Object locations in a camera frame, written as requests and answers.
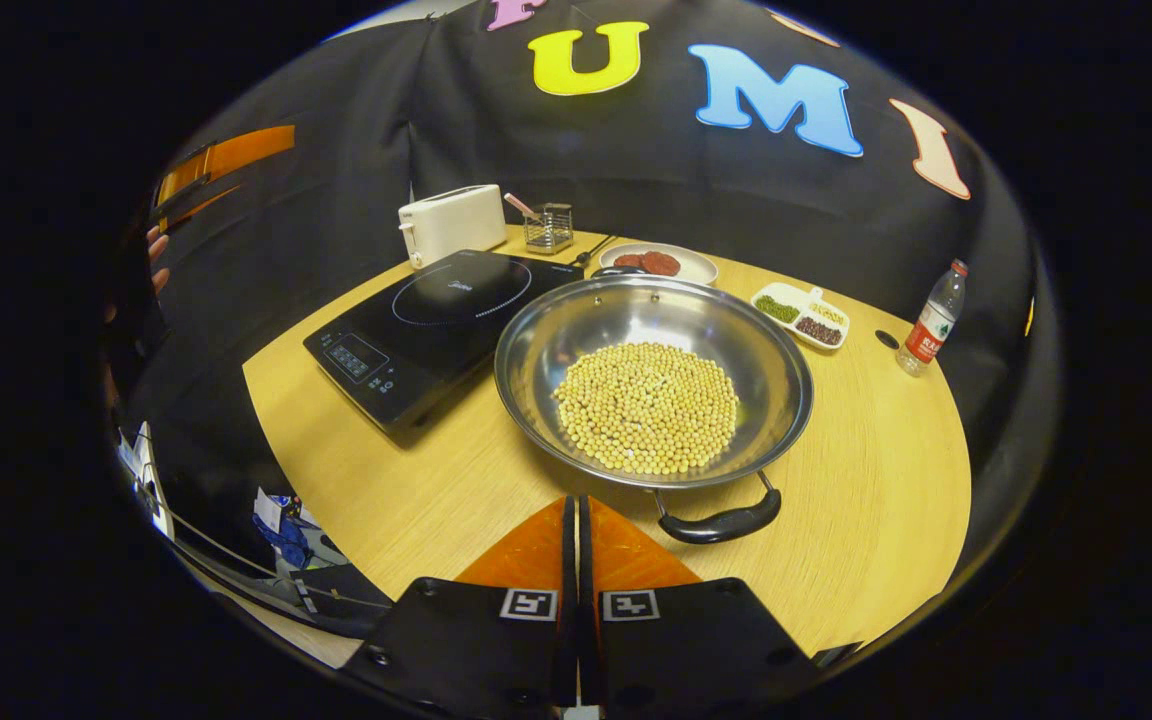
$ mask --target plastic bottle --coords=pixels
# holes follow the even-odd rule
[[[923,370],[941,351],[945,339],[950,336],[954,323],[963,314],[963,304],[968,293],[968,265],[955,260],[950,270],[935,281],[932,295],[927,296],[927,305],[914,324],[914,329],[905,338],[905,344],[896,351],[896,363],[914,377],[923,374]]]

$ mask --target toaster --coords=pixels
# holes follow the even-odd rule
[[[403,205],[397,221],[407,258],[417,270],[458,250],[490,250],[506,240],[505,209],[495,184],[471,184]]]

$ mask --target plate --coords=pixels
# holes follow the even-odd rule
[[[819,287],[813,287],[812,291],[802,291],[799,288],[791,285],[771,283],[767,287],[764,287],[763,290],[756,291],[753,297],[750,297],[749,300],[750,304],[752,305],[761,295],[780,302],[781,305],[795,306],[799,310],[799,316],[794,319],[794,323],[781,323],[780,319],[772,318],[772,314],[767,314],[767,317],[772,318],[772,320],[776,320],[778,325],[781,325],[782,328],[786,328],[801,341],[812,347],[819,347],[820,350],[838,350],[838,348],[842,347],[842,343],[847,342],[847,328],[851,327],[851,318],[849,318],[844,311],[838,310],[836,306],[829,305],[828,302],[824,301],[824,290],[820,290]],[[827,316],[824,316],[820,311],[828,311],[828,313],[836,314],[838,318],[842,318],[842,321],[838,323],[838,320],[827,318]],[[838,344],[820,342],[817,338],[812,338],[808,333],[799,331],[796,325],[799,324],[799,320],[803,318],[812,318],[816,323],[824,325],[824,327],[833,328],[842,333],[842,336],[838,339]]]
[[[679,262],[680,268],[676,275],[680,281],[695,282],[700,285],[713,285],[718,279],[718,265],[710,263],[708,258],[685,247],[666,245],[664,242],[628,242],[626,245],[608,247],[598,256],[600,268],[611,268],[621,255],[642,255],[650,250],[670,255]]]

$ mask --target wooden table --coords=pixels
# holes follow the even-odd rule
[[[497,251],[523,255],[521,228],[509,232]],[[577,233],[575,245],[551,259],[570,262],[600,237]],[[713,260],[714,286],[743,300],[772,281],[812,287]],[[967,441],[940,366],[911,378],[874,338],[882,329],[904,340],[910,323],[826,291],[851,328],[832,354],[799,343],[814,407],[799,440],[767,468],[783,497],[780,518],[736,541],[690,546],[657,526],[649,493],[590,477],[535,447],[500,404],[490,371],[407,447],[349,404],[301,342],[410,273],[404,263],[370,279],[243,364],[265,437],[301,500],[389,597],[422,575],[454,577],[532,511],[577,493],[634,520],[702,578],[744,579],[809,655],[869,642],[945,588],[968,526]],[[673,515],[700,518],[761,493],[751,477],[670,493],[667,502]]]

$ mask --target metal utensil holder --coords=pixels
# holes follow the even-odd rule
[[[536,219],[522,218],[526,250],[554,255],[573,242],[573,206],[563,202],[545,202],[536,210]]]

